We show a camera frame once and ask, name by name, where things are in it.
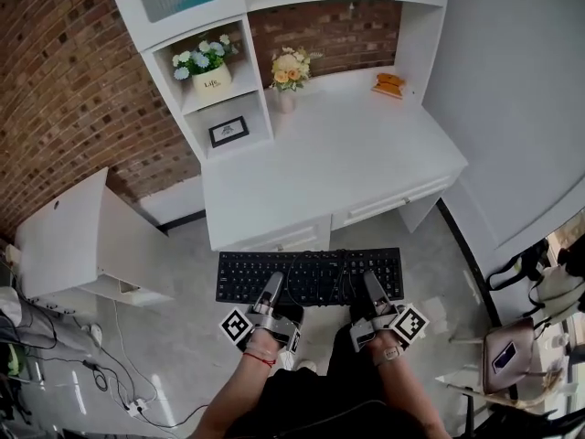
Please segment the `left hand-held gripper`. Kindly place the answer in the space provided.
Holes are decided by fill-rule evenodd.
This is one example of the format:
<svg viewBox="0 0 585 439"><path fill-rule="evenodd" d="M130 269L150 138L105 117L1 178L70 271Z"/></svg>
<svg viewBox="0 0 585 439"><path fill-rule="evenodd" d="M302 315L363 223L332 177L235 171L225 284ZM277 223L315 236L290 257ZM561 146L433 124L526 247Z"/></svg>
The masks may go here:
<svg viewBox="0 0 585 439"><path fill-rule="evenodd" d="M298 326L303 323L304 308L299 305L277 305L282 281L282 272L273 273L252 307L246 312L233 307L218 324L220 332L241 352L245 351L252 332L257 328L270 332L286 351L297 352L301 337ZM272 314L275 306L276 316Z"/></svg>

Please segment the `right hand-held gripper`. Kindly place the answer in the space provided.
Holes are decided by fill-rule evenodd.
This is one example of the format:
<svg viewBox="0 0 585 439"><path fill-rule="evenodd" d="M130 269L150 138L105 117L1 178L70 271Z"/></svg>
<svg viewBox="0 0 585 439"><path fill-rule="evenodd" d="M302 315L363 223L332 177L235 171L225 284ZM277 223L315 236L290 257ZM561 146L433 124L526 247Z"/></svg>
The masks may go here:
<svg viewBox="0 0 585 439"><path fill-rule="evenodd" d="M414 305L394 306L380 284L376 275L364 272L364 284L370 302L377 316L373 317L371 305L353 304L350 306L351 328L349 334L355 351L360 351L374 339L378 332L389 331L407 349L416 339L424 335L429 320Z"/></svg>

